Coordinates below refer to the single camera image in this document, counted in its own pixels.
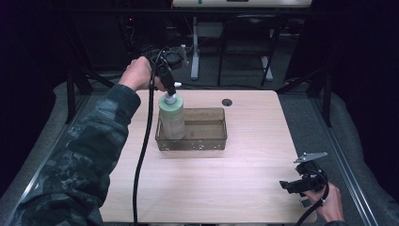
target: wooden table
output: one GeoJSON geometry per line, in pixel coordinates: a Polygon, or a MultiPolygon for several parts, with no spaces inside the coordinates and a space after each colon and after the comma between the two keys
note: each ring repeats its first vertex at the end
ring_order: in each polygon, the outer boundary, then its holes
{"type": "MultiPolygon", "coordinates": [[[[137,206],[139,222],[267,223],[296,222],[305,212],[299,195],[279,181],[300,179],[293,161],[294,143],[274,91],[178,90],[185,108],[224,107],[228,138],[219,151],[159,151],[154,139],[158,119],[155,92],[152,133],[141,169],[137,206]],[[223,106],[231,99],[231,106],[223,106]]],[[[104,221],[133,222],[132,190],[144,138],[148,92],[111,174],[104,221]]],[[[316,215],[308,218],[315,221],[316,215]]]]}

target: camouflage jacket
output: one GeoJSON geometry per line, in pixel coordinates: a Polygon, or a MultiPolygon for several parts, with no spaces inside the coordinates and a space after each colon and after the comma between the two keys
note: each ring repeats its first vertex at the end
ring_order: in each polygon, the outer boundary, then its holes
{"type": "Polygon", "coordinates": [[[99,208],[140,106],[138,95],[115,85],[53,150],[11,225],[103,225],[99,208]]]}
{"type": "Polygon", "coordinates": [[[347,224],[346,222],[343,221],[331,221],[327,224],[325,224],[325,226],[349,226],[349,224],[347,224]]]}

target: human hand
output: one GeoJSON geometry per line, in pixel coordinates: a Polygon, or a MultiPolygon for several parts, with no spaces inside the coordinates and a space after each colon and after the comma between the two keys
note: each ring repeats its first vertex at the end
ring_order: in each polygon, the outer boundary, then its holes
{"type": "MultiPolygon", "coordinates": [[[[328,186],[329,192],[326,201],[323,203],[323,206],[318,207],[316,211],[326,222],[334,220],[344,221],[340,189],[330,182],[328,182],[328,186]]],[[[315,204],[323,197],[325,189],[326,187],[318,192],[305,191],[303,193],[308,196],[311,203],[315,204]]]]}
{"type": "MultiPolygon", "coordinates": [[[[150,85],[152,75],[152,68],[150,62],[145,57],[141,56],[138,59],[132,60],[123,73],[119,84],[129,87],[135,91],[147,89],[150,85]]],[[[161,83],[161,80],[155,76],[155,86],[161,90],[166,91],[161,83]]]]}

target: bottle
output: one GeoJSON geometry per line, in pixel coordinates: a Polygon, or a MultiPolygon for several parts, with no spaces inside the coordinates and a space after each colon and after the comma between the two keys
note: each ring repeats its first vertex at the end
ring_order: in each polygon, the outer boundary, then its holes
{"type": "Polygon", "coordinates": [[[168,139],[182,139],[185,135],[183,98],[165,93],[159,101],[159,117],[168,139]]]}

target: cord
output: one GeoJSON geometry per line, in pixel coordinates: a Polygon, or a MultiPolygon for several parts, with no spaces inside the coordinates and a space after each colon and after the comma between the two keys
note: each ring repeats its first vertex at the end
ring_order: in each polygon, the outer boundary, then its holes
{"type": "Polygon", "coordinates": [[[322,198],[321,198],[319,201],[317,201],[314,205],[312,205],[311,208],[309,208],[309,209],[299,218],[299,220],[296,222],[295,226],[301,225],[301,224],[303,223],[303,221],[305,221],[305,219],[306,219],[313,211],[315,211],[318,207],[322,206],[323,203],[326,201],[326,198],[327,198],[328,193],[329,193],[329,186],[328,186],[328,180],[327,180],[327,178],[325,178],[320,172],[318,172],[318,171],[316,171],[316,170],[309,169],[309,171],[314,172],[314,173],[318,174],[319,176],[321,176],[321,177],[323,178],[323,180],[324,180],[325,183],[326,183],[326,189],[325,189],[325,192],[324,192],[322,198]]]}
{"type": "Polygon", "coordinates": [[[150,138],[150,132],[151,132],[151,128],[152,128],[152,116],[153,116],[153,92],[155,90],[155,72],[156,72],[156,64],[162,54],[162,52],[168,47],[163,48],[154,64],[152,64],[152,75],[151,75],[151,79],[150,79],[150,86],[149,86],[149,114],[148,114],[148,118],[147,118],[147,128],[146,128],[146,134],[144,136],[144,140],[143,140],[143,145],[141,148],[141,153],[140,153],[140,157],[138,158],[138,162],[137,162],[137,167],[136,167],[136,173],[135,173],[135,181],[133,184],[133,216],[134,216],[134,221],[135,221],[135,226],[138,226],[138,215],[137,215],[137,188],[138,188],[138,179],[140,177],[140,171],[141,171],[141,166],[143,165],[143,161],[144,161],[144,156],[146,154],[146,150],[147,150],[147,145],[149,142],[149,138],[150,138]]]}

